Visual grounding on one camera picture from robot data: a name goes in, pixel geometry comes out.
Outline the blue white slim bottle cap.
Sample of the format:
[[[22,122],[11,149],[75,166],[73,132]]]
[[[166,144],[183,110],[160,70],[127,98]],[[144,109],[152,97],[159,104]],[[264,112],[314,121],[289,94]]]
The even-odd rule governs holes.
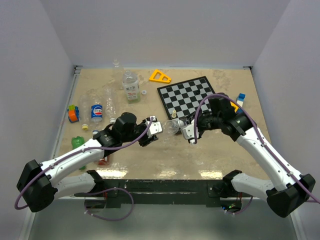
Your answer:
[[[177,123],[178,123],[179,127],[183,127],[185,125],[185,123],[180,119],[177,120]]]

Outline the clear slim bottle white cap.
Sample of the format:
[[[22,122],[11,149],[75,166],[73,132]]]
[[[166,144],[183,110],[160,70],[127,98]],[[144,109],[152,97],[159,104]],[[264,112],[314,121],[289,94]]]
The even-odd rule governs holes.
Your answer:
[[[166,120],[161,125],[163,133],[168,136],[175,135],[180,130],[180,126],[176,120]]]

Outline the grapefruit tea bottle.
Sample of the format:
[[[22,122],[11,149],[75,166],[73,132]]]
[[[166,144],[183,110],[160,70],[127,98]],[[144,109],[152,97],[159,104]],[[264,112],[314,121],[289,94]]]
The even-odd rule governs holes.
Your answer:
[[[122,86],[129,104],[140,101],[139,78],[136,73],[126,70],[122,77]]]

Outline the clear Pocari bottle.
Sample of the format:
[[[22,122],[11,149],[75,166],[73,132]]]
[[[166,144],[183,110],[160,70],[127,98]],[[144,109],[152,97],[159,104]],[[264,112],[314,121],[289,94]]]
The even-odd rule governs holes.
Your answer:
[[[112,64],[113,78],[116,84],[121,88],[123,86],[122,80],[125,69],[117,58],[113,60]]]

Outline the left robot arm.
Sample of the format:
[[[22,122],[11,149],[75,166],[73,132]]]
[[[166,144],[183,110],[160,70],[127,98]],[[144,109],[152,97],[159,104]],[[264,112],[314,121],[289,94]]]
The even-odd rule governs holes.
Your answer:
[[[123,113],[91,139],[72,151],[51,160],[38,163],[29,161],[17,183],[19,195],[14,207],[21,210],[23,199],[31,212],[39,212],[53,201],[74,194],[99,196],[104,190],[102,177],[94,170],[71,177],[70,174],[89,163],[96,162],[135,143],[145,147],[158,140],[162,124],[155,116],[140,124],[130,112]]]

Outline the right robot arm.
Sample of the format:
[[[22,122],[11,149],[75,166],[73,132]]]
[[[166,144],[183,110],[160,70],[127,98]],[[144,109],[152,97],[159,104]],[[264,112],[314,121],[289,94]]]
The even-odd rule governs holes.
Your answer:
[[[211,110],[203,112],[200,106],[206,101]],[[313,176],[303,175],[289,164],[266,140],[245,110],[236,113],[238,103],[223,93],[215,93],[206,96],[199,105],[194,113],[183,120],[183,137],[195,145],[205,131],[221,130],[244,148],[269,177],[268,180],[262,180],[234,170],[213,188],[221,198],[233,197],[237,193],[248,194],[266,201],[281,218],[290,215],[310,198],[319,203],[319,199],[312,194],[316,184]]]

